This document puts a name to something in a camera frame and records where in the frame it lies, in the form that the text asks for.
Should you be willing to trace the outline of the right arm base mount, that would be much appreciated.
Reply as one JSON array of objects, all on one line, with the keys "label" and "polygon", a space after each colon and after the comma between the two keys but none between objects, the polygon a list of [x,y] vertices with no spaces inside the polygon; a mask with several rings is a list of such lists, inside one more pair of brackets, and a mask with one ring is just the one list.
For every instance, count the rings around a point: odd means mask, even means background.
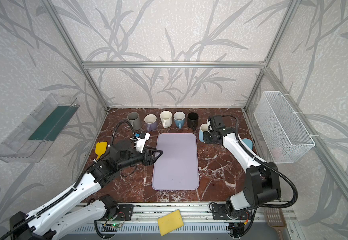
[{"label": "right arm base mount", "polygon": [[226,204],[218,204],[215,202],[209,203],[209,209],[213,215],[213,220],[249,221],[253,216],[250,210],[230,210]]}]

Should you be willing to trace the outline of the white faceted mug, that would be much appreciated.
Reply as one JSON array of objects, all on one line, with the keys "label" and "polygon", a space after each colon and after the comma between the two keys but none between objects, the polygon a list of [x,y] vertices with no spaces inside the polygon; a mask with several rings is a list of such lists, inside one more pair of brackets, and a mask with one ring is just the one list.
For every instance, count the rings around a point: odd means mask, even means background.
[{"label": "white faceted mug", "polygon": [[172,113],[170,111],[163,111],[160,113],[160,119],[163,128],[169,128],[172,125]]}]

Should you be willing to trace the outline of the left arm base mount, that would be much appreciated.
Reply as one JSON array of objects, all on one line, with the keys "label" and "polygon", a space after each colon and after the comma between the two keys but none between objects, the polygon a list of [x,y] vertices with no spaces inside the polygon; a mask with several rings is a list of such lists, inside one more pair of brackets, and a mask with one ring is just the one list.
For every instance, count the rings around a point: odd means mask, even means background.
[{"label": "left arm base mount", "polygon": [[118,206],[118,212],[114,214],[110,221],[130,221],[132,219],[134,205],[121,204]]}]

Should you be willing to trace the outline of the black mug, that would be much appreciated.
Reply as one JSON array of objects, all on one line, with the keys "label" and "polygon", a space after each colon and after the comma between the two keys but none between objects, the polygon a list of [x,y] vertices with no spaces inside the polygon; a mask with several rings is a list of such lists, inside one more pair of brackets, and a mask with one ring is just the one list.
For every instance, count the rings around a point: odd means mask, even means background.
[{"label": "black mug", "polygon": [[199,115],[195,112],[188,114],[188,127],[195,131],[198,127]]}]

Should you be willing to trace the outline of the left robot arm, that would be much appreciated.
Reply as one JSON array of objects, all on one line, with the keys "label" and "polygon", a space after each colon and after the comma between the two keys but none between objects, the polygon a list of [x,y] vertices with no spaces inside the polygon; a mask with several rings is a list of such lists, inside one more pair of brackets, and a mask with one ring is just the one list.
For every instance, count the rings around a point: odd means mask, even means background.
[{"label": "left robot arm", "polygon": [[90,221],[109,214],[117,215],[117,202],[106,195],[83,209],[71,210],[82,200],[98,192],[125,168],[151,166],[163,155],[162,150],[147,147],[150,134],[132,131],[129,140],[96,145],[97,158],[77,178],[76,182],[52,200],[29,213],[18,212],[10,218],[10,230],[1,239],[58,240]]}]

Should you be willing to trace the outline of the lavender mug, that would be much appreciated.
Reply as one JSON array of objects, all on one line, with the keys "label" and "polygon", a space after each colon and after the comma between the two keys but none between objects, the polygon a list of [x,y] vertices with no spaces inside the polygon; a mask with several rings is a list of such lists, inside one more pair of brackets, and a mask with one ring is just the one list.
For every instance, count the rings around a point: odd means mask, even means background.
[{"label": "lavender mug", "polygon": [[146,115],[144,118],[144,122],[146,124],[148,133],[155,131],[158,127],[157,116],[154,114]]}]

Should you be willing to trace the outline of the grey mug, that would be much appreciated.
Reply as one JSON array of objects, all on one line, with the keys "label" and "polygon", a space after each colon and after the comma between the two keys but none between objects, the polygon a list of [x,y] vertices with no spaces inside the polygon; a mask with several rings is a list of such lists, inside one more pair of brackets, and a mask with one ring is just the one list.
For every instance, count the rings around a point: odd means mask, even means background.
[{"label": "grey mug", "polygon": [[141,118],[140,118],[139,113],[137,113],[137,112],[129,113],[127,116],[127,120],[132,125],[132,127],[135,131],[141,129],[142,122],[141,122]]}]

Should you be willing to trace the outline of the light blue mug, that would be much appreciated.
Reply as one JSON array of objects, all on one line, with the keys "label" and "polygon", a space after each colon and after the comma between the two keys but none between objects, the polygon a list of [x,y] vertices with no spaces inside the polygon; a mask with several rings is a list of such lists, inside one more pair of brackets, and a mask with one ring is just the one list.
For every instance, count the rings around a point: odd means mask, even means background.
[{"label": "light blue mug", "polygon": [[199,140],[204,143],[204,135],[205,133],[208,133],[208,127],[209,127],[209,124],[208,123],[205,123],[205,124],[202,124],[200,126],[200,130],[199,130]]}]

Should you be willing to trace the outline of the blue dotted square mug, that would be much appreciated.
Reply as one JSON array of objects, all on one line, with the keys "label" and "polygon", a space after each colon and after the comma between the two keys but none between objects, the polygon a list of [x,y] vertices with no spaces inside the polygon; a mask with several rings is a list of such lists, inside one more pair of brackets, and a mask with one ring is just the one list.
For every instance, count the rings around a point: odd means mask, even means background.
[{"label": "blue dotted square mug", "polygon": [[185,124],[186,114],[184,112],[178,111],[173,115],[173,117],[177,128],[182,129]]}]

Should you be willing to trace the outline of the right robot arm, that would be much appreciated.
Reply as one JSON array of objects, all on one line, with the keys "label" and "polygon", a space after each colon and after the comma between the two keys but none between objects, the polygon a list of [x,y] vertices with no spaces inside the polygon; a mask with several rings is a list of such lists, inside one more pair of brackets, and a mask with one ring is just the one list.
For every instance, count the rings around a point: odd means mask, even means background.
[{"label": "right robot arm", "polygon": [[[226,214],[236,219],[241,212],[258,207],[283,209],[293,206],[298,200],[298,190],[295,184],[278,170],[274,162],[266,162],[255,154],[238,134],[239,124],[227,127],[223,116],[208,118],[207,131],[203,134],[206,144],[220,145],[236,158],[244,169],[245,184],[241,192],[229,197],[226,201]],[[281,198],[280,180],[283,179],[291,187],[293,195],[285,204],[270,204]]]}]

